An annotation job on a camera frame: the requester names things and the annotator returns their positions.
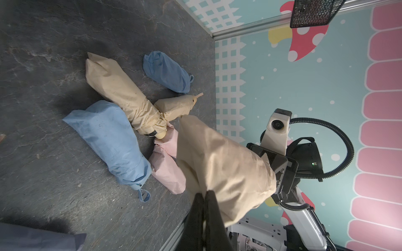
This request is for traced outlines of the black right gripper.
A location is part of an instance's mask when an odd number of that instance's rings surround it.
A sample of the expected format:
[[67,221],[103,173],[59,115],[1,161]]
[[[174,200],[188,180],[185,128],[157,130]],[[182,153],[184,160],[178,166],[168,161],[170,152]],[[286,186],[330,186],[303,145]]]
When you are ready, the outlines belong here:
[[298,202],[297,189],[295,188],[298,163],[254,143],[248,143],[247,148],[262,159],[268,159],[276,178],[276,191],[272,195],[274,202]]

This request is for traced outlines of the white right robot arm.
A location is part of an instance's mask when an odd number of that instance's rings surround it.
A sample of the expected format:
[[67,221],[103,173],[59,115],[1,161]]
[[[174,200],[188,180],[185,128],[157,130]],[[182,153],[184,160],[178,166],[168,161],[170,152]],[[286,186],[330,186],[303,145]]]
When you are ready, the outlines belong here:
[[[295,123],[323,126],[337,134],[347,150],[343,162],[334,170],[324,172],[313,137],[302,137],[288,144],[290,125]],[[302,179],[322,182],[345,170],[354,157],[354,147],[348,136],[332,123],[314,118],[292,118],[290,111],[277,109],[260,137],[260,144],[248,143],[247,148],[259,157],[268,158],[276,175],[276,192],[272,199],[290,222],[281,226],[245,216],[227,230],[230,239],[236,242],[236,250],[335,251],[336,245],[297,185]]]

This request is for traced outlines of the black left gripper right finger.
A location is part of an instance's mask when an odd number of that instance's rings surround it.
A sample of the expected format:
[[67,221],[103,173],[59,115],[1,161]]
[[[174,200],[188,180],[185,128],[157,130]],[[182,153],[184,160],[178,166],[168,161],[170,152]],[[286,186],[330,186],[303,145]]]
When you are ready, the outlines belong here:
[[227,236],[215,193],[209,190],[204,202],[206,251],[233,251]]

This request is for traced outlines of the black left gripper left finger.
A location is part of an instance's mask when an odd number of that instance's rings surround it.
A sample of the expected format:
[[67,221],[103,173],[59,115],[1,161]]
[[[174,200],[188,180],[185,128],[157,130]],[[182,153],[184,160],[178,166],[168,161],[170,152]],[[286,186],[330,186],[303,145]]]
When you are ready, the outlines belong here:
[[194,197],[191,209],[187,215],[182,237],[176,251],[202,251],[204,222],[204,197],[197,193]]

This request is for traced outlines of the beige umbrella sleeve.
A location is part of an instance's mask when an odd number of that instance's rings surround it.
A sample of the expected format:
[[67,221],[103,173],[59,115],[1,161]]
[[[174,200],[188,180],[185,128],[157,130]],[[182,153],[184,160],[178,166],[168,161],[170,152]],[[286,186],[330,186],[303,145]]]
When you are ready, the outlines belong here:
[[186,190],[212,190],[225,227],[238,223],[276,192],[276,177],[267,158],[210,128],[196,116],[179,119],[177,164]]

